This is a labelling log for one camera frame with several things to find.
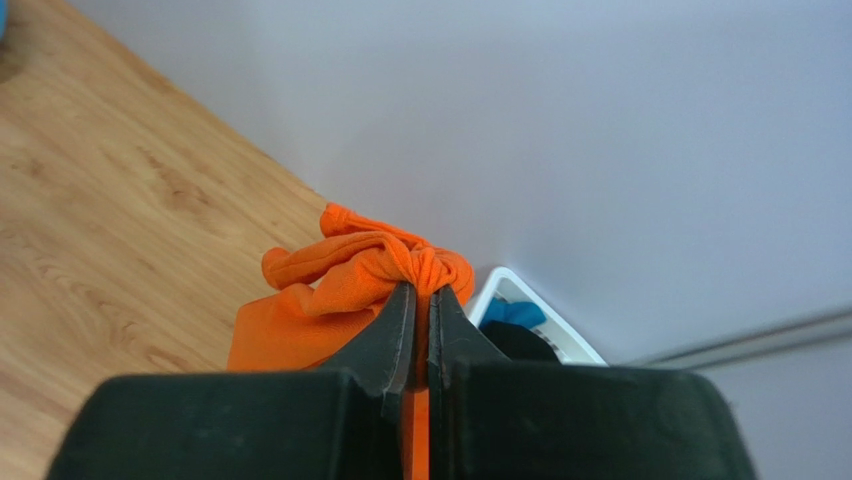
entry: floor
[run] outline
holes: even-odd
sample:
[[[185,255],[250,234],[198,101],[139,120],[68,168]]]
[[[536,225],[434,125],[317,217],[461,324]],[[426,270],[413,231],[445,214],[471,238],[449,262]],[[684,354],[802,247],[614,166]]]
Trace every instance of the floor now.
[[[0,46],[0,472],[44,475],[107,377],[222,369],[269,247],[324,200],[60,0]]]

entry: orange cloth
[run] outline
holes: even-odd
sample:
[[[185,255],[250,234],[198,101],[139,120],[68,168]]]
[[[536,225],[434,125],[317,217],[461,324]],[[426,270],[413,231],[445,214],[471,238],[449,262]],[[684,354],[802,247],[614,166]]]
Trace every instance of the orange cloth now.
[[[293,370],[321,364],[381,311],[398,282],[417,290],[417,359],[426,367],[430,296],[451,285],[464,304],[473,269],[459,254],[333,203],[320,218],[326,237],[288,253],[273,248],[263,275],[279,293],[237,312],[228,370]],[[311,283],[321,280],[319,286]]]

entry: white laundry basket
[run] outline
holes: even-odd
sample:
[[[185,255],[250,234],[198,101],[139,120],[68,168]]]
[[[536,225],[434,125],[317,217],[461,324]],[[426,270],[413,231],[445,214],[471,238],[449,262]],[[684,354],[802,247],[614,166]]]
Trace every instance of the white laundry basket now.
[[[547,321],[532,331],[550,344],[563,364],[606,365],[598,352],[512,270],[497,267],[491,271],[482,291],[465,306],[465,313],[471,323],[479,327],[493,298],[509,303],[532,302],[538,305]]]

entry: black plastic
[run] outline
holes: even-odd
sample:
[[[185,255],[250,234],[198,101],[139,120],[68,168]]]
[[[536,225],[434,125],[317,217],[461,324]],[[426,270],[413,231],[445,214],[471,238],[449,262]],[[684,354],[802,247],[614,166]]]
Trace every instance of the black plastic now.
[[[381,431],[344,372],[121,377],[86,403],[47,478],[399,478],[393,458],[375,461]]]
[[[509,362],[464,314],[455,293],[444,287],[432,296],[429,308],[429,475],[451,480],[453,452],[452,406],[447,397],[453,369],[460,362]]]
[[[695,374],[462,364],[449,396],[454,479],[755,478],[728,406]]]
[[[406,388],[414,383],[417,295],[409,283],[394,289],[378,317],[320,367],[346,369],[368,395],[382,403],[383,416],[400,424]]]

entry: white wall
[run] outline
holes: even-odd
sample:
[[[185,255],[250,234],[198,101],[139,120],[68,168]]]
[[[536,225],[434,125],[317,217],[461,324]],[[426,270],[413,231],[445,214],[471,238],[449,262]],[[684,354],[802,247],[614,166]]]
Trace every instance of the white wall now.
[[[848,0],[72,3],[611,361],[852,304]]]
[[[767,480],[845,480],[852,470],[852,342],[704,372],[728,399]]]

